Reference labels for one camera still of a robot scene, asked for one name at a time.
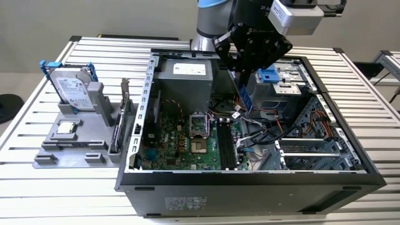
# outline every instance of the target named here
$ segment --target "slotted aluminum surface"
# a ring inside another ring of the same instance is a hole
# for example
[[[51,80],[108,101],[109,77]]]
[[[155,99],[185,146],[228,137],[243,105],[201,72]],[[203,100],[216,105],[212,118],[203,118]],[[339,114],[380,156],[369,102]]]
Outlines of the slotted aluminum surface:
[[[59,61],[95,64],[104,94],[120,100],[120,79],[131,79],[139,101],[151,48],[188,49],[184,41],[84,37],[69,42]],[[56,119],[57,95],[41,81],[0,138],[0,224],[324,224],[400,223],[400,122],[344,54],[293,48],[308,57],[388,186],[327,216],[143,219],[124,193],[115,192],[117,168],[33,169],[31,163]]]

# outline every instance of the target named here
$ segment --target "cable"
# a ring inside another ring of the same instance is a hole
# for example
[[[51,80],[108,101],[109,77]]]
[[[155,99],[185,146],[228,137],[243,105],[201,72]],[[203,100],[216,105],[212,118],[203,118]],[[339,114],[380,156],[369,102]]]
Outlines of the cable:
[[[280,132],[283,132],[281,125],[280,125],[280,119],[279,119],[279,116],[277,116],[277,110],[276,109],[272,109],[272,110],[260,109],[260,111],[275,112],[275,120],[276,120],[277,126],[280,127]]]
[[[323,117],[323,116],[325,117],[327,116],[324,112],[321,112],[321,111],[316,111],[316,112],[320,115],[320,117]],[[327,121],[321,121],[321,124],[323,124],[323,127],[325,129],[327,136],[328,137],[333,137],[333,133],[332,133],[332,131],[329,129]]]
[[[340,4],[343,7],[345,7],[345,5],[348,4],[348,0],[340,0]]]
[[[392,104],[392,102],[395,101],[397,95],[393,95],[393,97],[389,99],[389,103]]]
[[[208,111],[211,111],[212,114],[216,114],[216,115],[231,116],[231,114],[215,112],[217,110],[212,111],[211,109],[208,109]]]
[[[252,165],[251,165],[251,170],[253,170],[255,165],[257,164],[257,162],[260,162],[263,159],[265,158],[265,156],[263,156]]]
[[[284,138],[284,137],[289,134],[289,132],[292,132],[292,130],[295,130],[295,129],[297,129],[300,132],[303,132],[303,129],[301,129],[300,126],[292,126],[284,133],[281,133],[280,135],[277,135],[275,138],[272,138],[272,139],[268,140],[268,141],[255,142],[255,143],[251,145],[251,147],[255,146],[256,144],[257,144],[257,145],[269,145],[269,144],[272,144],[277,139]]]
[[[373,84],[373,86],[389,75],[391,73],[387,73]]]
[[[312,125],[313,125],[313,114],[317,115],[317,118],[320,118],[321,116],[327,116],[325,113],[323,113],[321,111],[312,111],[311,114],[309,114],[309,124],[308,124],[308,127],[303,133],[303,136],[309,132],[311,128],[312,128]],[[328,124],[324,122],[324,121],[320,121],[321,123],[321,126],[324,127],[324,130],[325,130],[325,133],[327,133],[327,136],[328,137],[333,137],[333,133],[329,129],[329,126]]]
[[[181,106],[180,104],[175,101],[175,100],[164,100],[161,103],[165,103],[165,102],[172,102],[177,105],[179,109],[180,109],[180,119],[181,119],[181,122],[184,123],[184,119],[183,119],[183,110],[181,110]]]

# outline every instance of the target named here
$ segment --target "blue drive latch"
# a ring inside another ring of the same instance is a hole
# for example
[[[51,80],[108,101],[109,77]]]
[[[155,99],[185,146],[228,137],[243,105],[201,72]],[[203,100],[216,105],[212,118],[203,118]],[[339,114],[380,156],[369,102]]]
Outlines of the blue drive latch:
[[[280,76],[273,64],[267,69],[259,69],[257,74],[263,83],[277,83],[280,81]]]
[[[77,111],[93,111],[93,104],[88,95],[88,85],[99,82],[93,64],[63,65],[61,62],[40,61],[40,69],[51,82],[64,105],[71,105]]]

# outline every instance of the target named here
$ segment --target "case label sticker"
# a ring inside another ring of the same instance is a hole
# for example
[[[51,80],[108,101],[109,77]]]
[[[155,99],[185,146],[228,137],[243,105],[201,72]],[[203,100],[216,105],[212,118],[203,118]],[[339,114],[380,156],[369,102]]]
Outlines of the case label sticker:
[[[93,109],[91,98],[80,79],[57,77],[57,83],[69,105],[80,110]]]
[[[173,74],[205,75],[204,64],[175,63]]]
[[[165,197],[165,207],[168,210],[203,210],[207,197]]]

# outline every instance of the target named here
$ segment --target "circuit board chip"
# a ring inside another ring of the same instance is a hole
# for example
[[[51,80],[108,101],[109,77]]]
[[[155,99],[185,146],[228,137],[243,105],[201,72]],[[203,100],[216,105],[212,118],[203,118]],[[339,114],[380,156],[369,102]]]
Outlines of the circuit board chip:
[[[189,146],[191,153],[207,153],[207,139],[192,139]]]
[[[171,158],[167,159],[167,165],[175,165],[176,164],[176,159]]]

